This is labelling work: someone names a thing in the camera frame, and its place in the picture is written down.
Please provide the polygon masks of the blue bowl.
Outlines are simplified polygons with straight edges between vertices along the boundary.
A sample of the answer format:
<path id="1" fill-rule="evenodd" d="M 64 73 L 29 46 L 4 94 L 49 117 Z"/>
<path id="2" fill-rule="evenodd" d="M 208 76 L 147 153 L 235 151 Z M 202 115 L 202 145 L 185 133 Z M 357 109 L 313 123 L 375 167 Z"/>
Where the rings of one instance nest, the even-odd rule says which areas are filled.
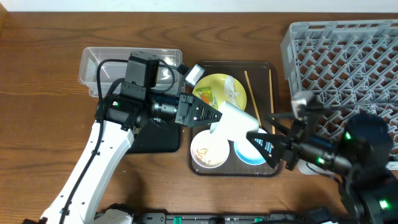
<path id="1" fill-rule="evenodd" d="M 234 142 L 234 151 L 241 161 L 250 166 L 258 166 L 266 162 L 259 151 L 246 139 L 245 135 L 239 141 Z"/>

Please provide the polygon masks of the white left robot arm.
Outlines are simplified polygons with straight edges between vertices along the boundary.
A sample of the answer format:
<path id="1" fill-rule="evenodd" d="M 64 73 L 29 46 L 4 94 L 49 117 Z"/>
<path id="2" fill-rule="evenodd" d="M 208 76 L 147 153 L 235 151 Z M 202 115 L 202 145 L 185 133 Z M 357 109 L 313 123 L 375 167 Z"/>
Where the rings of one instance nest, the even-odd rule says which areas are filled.
<path id="1" fill-rule="evenodd" d="M 222 114 L 199 97 L 179 91 L 155 89 L 159 68 L 182 75 L 180 84 L 196 84 L 204 69 L 199 65 L 169 65 L 159 56 L 133 51 L 126 63 L 126 74 L 113 81 L 108 92 L 101 87 L 104 59 L 96 68 L 98 104 L 90 138 L 63 189 L 38 223 L 132 223 L 133 214 L 110 208 L 96 218 L 96 211 L 115 169 L 135 140 L 133 131 L 149 123 L 165 127 L 169 122 L 188 128 L 219 122 Z"/>

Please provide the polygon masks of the white cup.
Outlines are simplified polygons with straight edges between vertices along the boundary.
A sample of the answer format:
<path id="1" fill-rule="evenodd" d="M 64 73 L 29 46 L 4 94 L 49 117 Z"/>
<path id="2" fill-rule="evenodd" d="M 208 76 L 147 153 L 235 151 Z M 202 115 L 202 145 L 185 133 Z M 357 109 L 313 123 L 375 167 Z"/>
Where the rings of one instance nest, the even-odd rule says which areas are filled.
<path id="1" fill-rule="evenodd" d="M 219 107 L 221 119 L 212 123 L 210 134 L 230 141 L 242 141 L 247 132 L 259 130 L 258 120 L 228 101 Z"/>

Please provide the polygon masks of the pink bowl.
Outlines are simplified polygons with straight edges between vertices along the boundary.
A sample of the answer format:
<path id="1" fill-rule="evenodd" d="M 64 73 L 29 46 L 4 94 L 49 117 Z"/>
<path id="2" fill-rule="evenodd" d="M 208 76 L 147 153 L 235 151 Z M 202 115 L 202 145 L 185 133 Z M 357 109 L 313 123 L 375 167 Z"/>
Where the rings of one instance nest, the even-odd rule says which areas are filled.
<path id="1" fill-rule="evenodd" d="M 209 130 L 199 132 L 190 145 L 192 159 L 206 169 L 214 169 L 224 164 L 229 152 L 228 140 L 212 135 Z"/>

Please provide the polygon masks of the white tissue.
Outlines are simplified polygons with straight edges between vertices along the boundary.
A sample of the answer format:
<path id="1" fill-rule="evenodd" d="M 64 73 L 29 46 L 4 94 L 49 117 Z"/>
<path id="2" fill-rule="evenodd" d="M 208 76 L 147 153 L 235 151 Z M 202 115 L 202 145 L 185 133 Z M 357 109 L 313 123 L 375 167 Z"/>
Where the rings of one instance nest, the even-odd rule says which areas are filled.
<path id="1" fill-rule="evenodd" d="M 239 95 L 239 92 L 235 91 L 234 78 L 230 75 L 227 75 L 224 81 L 224 94 L 231 104 L 235 105 L 236 107 L 239 107 L 238 102 L 236 100 L 236 97 Z"/>

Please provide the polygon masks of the green orange snack wrapper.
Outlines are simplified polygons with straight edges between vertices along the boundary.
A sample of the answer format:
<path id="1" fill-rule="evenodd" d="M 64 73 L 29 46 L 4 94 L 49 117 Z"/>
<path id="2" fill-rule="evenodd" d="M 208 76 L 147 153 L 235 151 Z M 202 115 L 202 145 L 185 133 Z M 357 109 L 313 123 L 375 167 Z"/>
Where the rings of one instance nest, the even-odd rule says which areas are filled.
<path id="1" fill-rule="evenodd" d="M 213 92 L 210 87 L 198 88 L 195 90 L 195 92 L 198 94 L 199 98 L 202 101 L 204 101 L 208 105 L 212 106 L 216 110 L 218 109 L 218 104 L 217 104 L 216 98 L 213 95 Z"/>

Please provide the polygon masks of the wooden chopstick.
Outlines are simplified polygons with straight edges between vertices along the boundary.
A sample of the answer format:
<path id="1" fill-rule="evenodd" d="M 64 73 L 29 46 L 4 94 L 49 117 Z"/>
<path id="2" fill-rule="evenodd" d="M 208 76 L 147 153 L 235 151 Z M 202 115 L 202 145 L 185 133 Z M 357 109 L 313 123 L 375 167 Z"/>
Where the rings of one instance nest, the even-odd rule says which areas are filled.
<path id="1" fill-rule="evenodd" d="M 272 88 L 272 71 L 269 70 L 269 89 L 270 89 L 270 105 L 271 105 L 271 114 L 274 113 L 274 97 L 273 97 L 273 88 Z M 275 134 L 275 126 L 272 126 L 272 133 Z"/>
<path id="2" fill-rule="evenodd" d="M 245 78 L 246 78 L 246 82 L 248 84 L 248 88 L 249 88 L 250 96 L 251 96 L 252 103 L 253 103 L 253 106 L 254 106 L 254 111 L 255 111 L 255 114 L 256 114 L 256 118 L 257 118 L 257 121 L 259 123 L 259 127 L 261 128 L 262 127 L 261 118 L 259 116 L 259 111 L 258 111 L 258 108 L 257 108 L 256 100 L 255 100 L 255 97 L 254 97 L 254 93 L 253 93 L 253 90 L 252 90 L 252 86 L 251 86 L 251 82 L 250 82 L 247 70 L 244 71 L 244 75 L 245 75 Z"/>

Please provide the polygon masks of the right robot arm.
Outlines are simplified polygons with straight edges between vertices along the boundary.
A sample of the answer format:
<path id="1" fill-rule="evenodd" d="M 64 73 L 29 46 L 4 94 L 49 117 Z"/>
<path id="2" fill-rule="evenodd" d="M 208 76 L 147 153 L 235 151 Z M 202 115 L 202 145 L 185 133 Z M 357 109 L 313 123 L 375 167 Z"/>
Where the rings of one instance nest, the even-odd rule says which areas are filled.
<path id="1" fill-rule="evenodd" d="M 267 121 L 279 134 L 249 131 L 246 139 L 266 162 L 275 167 L 281 161 L 293 170 L 298 161 L 324 170 L 337 179 L 341 201 L 354 220 L 367 223 L 397 223 L 397 177 L 386 167 L 394 141 L 387 123 L 373 114 L 356 114 L 346 123 L 339 141 L 316 134 L 322 106 L 300 106 L 291 114 L 292 125 L 278 122 L 282 114 L 270 114 Z"/>

